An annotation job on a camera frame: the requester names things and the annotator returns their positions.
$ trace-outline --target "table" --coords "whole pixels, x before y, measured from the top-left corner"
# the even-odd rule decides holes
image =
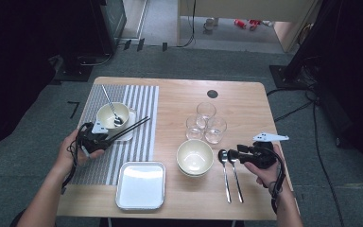
[[[321,0],[178,0],[177,44],[180,45],[181,16],[252,19],[274,21],[274,29],[284,52],[291,47],[305,27],[315,22]]]
[[[223,166],[217,161],[217,152],[222,148],[236,148],[237,144],[251,145],[252,137],[261,131],[277,133],[261,83],[102,77],[97,78],[95,84],[159,86],[153,161],[161,162],[165,167],[164,204],[157,210],[122,211],[114,201],[116,186],[69,184],[60,198],[58,216],[276,219],[268,191],[258,185],[256,177],[240,164],[236,164],[236,170],[245,201],[240,203],[238,200],[232,165],[227,164],[232,197],[232,203],[227,203]],[[218,97],[209,98],[207,92],[210,90],[217,91]],[[211,145],[216,160],[210,171],[202,177],[190,178],[178,169],[176,152],[186,140],[185,119],[194,114],[197,105],[204,101],[216,106],[216,115],[226,117],[228,129],[219,144]]]

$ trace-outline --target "cream bowl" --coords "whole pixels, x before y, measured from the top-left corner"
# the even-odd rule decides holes
[[[182,173],[200,177],[208,172],[214,163],[211,147],[201,140],[187,140],[178,148],[177,162]]]
[[[125,104],[120,102],[112,103],[114,112],[123,120],[120,126],[114,125],[114,114],[111,106],[108,104],[102,106],[96,113],[96,120],[100,121],[102,126],[108,130],[109,135],[115,135],[122,131],[129,122],[130,110]]]

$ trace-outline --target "hand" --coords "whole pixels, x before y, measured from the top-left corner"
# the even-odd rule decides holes
[[[282,157],[282,153],[279,149],[278,145],[273,145],[273,150],[281,157],[282,161],[284,161]],[[269,187],[269,184],[271,182],[276,182],[276,179],[278,178],[278,165],[279,162],[276,162],[271,167],[267,169],[260,169],[257,166],[255,166],[253,163],[246,162],[244,163],[244,166],[253,174],[257,175],[258,178],[256,180],[257,183],[264,185],[266,187]]]
[[[66,176],[73,166],[73,156],[70,151],[68,151],[69,146],[76,146],[76,143],[73,143],[76,140],[76,136],[78,135],[78,129],[75,129],[70,135],[64,138],[63,142],[60,144],[60,150],[58,154],[58,158],[54,167],[57,171],[59,171],[63,176]],[[78,149],[78,163],[83,165],[87,161],[87,157],[85,156],[84,152]],[[92,159],[99,157],[101,154],[104,153],[103,149],[96,150],[95,152],[90,154]]]

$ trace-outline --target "chopsticks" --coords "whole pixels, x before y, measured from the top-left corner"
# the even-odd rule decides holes
[[[112,136],[109,140],[115,141],[118,138],[122,137],[123,135],[127,134],[129,131],[134,130],[135,128],[141,126],[142,124],[146,123],[148,120],[150,120],[151,118],[149,118],[148,116],[144,117],[143,119],[135,122],[134,124],[132,124],[131,126],[125,128],[123,131],[120,131],[118,134]]]

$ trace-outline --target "gray carpet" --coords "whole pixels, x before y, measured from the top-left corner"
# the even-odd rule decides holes
[[[88,82],[46,86],[14,133],[0,142],[0,226],[8,226],[38,190],[55,161],[59,143],[77,126],[96,77],[258,81],[270,91],[275,86],[268,66],[287,65],[291,58],[288,54],[177,48],[162,52],[161,47],[149,46],[137,52],[132,46],[126,51],[119,48],[106,64],[96,66]],[[280,92],[268,99],[274,117],[307,101],[303,91]],[[75,105],[68,101],[80,102],[73,118],[70,116]],[[344,224],[363,226],[363,155],[355,149],[336,148],[322,109],[317,107],[315,112],[320,156],[335,187]],[[312,106],[278,121],[276,127],[280,134],[290,137],[282,145],[304,225],[340,226],[315,147]],[[98,226],[99,218],[59,217],[57,223],[69,227]],[[276,226],[275,221],[245,224]]]

